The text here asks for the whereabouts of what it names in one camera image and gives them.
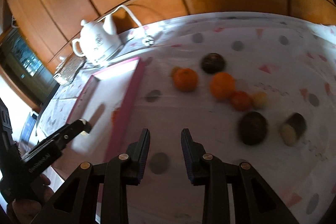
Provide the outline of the person's left hand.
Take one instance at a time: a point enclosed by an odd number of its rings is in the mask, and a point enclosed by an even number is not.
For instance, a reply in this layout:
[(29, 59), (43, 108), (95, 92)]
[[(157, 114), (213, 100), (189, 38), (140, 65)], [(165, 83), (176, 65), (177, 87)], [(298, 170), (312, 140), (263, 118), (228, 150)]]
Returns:
[[(54, 194), (50, 188), (51, 181), (45, 174), (41, 174), (38, 180), (43, 185), (43, 202), (47, 202)], [(37, 201), (15, 200), (7, 205), (7, 215), (11, 223), (30, 223), (41, 209), (42, 205)]]

